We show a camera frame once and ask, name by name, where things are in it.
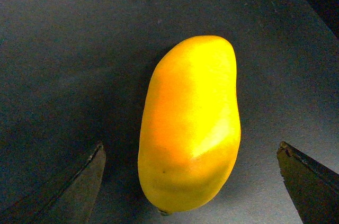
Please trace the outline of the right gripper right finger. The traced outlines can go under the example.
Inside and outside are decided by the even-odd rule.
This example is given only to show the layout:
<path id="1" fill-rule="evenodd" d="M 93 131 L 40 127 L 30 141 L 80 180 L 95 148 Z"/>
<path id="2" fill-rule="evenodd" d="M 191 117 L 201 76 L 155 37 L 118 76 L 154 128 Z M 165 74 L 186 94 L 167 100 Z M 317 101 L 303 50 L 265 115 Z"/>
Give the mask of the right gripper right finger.
<path id="1" fill-rule="evenodd" d="M 338 173 L 284 141 L 276 157 L 301 221 L 338 223 Z"/>

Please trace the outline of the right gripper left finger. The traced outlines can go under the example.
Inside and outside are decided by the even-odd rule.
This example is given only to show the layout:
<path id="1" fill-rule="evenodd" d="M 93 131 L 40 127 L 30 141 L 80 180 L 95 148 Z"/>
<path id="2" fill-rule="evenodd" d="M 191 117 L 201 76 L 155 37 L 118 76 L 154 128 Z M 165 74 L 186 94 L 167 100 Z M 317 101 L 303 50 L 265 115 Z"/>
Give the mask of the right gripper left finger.
<path id="1" fill-rule="evenodd" d="M 59 174 L 1 211 L 1 223 L 88 223 L 106 162 L 102 142 L 80 154 Z"/>

